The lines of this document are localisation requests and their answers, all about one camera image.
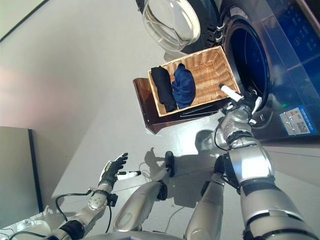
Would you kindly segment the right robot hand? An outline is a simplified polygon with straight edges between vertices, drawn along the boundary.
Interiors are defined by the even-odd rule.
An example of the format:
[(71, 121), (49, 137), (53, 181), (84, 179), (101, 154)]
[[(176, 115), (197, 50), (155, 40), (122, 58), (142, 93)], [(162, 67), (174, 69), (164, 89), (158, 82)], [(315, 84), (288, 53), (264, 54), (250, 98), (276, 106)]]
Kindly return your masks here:
[(236, 92), (231, 89), (229, 86), (224, 84), (219, 84), (219, 88), (223, 91), (227, 96), (229, 96), (233, 101), (248, 106), (251, 109), (251, 114), (253, 115), (260, 105), (262, 104), (262, 97), (258, 96), (255, 91), (248, 92), (245, 91), (244, 95)]

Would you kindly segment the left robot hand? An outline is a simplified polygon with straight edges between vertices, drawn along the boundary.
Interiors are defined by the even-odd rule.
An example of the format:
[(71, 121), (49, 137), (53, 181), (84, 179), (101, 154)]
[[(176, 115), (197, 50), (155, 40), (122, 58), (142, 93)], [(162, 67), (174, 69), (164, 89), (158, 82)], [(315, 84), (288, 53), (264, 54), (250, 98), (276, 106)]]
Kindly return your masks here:
[(127, 160), (127, 152), (121, 154), (115, 160), (109, 160), (101, 171), (98, 185), (106, 184), (113, 187), (117, 181), (128, 180), (140, 176), (142, 174), (140, 170), (122, 171)]

